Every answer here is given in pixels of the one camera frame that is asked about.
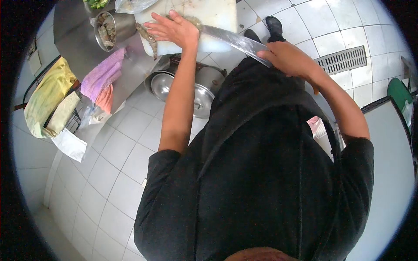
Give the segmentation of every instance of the black shoe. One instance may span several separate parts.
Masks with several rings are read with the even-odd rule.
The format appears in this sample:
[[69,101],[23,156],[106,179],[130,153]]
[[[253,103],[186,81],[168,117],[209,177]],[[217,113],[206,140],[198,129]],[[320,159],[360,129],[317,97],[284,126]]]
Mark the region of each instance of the black shoe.
[[265,23],[271,36],[283,36],[283,27],[279,19],[274,16],[268,16],[265,18]]
[[245,30],[244,36],[251,40],[261,43],[260,38],[258,38],[257,34],[251,29]]

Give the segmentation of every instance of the black pants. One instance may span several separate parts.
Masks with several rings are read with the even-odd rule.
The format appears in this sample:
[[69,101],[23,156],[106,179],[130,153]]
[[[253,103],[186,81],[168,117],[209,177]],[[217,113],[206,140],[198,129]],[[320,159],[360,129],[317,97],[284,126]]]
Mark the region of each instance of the black pants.
[[[281,35],[272,35],[268,42],[285,42]],[[244,58],[226,77],[221,88],[212,102],[211,115],[225,101],[237,97],[237,92],[247,91],[248,88],[260,88],[265,85],[277,85],[283,91],[305,90],[305,81],[299,77],[287,77],[282,71],[268,68],[252,57]]]

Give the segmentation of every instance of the orange towel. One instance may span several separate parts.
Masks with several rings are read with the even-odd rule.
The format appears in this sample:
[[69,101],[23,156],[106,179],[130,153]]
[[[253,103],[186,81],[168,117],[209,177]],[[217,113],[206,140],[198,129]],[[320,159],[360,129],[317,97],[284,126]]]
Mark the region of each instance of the orange towel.
[[110,114],[113,104],[113,85],[103,88],[99,95],[97,96],[96,102],[97,106],[102,108],[106,113]]

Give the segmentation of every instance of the shrimp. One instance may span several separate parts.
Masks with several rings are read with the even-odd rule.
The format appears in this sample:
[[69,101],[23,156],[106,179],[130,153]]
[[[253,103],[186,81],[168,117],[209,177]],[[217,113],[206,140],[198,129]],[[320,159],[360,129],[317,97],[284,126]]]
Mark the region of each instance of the shrimp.
[[157,41],[155,40],[155,37],[147,32],[147,30],[139,23],[135,23],[136,29],[138,30],[139,34],[149,42],[151,49],[153,50],[153,57],[154,61],[157,60]]
[[[170,19],[171,21],[173,20],[169,15],[166,15],[166,18]],[[191,22],[192,25],[196,26],[196,28],[199,30],[200,35],[200,33],[202,32],[202,22],[194,16],[185,15],[183,16],[183,18]]]

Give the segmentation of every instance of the kitchen counter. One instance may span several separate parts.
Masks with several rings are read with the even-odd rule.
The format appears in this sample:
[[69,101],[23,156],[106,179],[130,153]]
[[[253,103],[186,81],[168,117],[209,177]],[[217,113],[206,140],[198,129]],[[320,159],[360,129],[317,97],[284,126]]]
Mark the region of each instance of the kitchen counter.
[[[113,6],[110,3],[105,8],[110,10]],[[55,6],[55,46],[79,81],[113,53],[103,51],[97,44],[90,15],[81,0],[61,0]],[[145,53],[138,33],[123,43],[117,43],[114,50],[123,47],[126,47],[127,54],[122,62],[122,76],[113,83],[112,114],[153,71],[158,62]]]

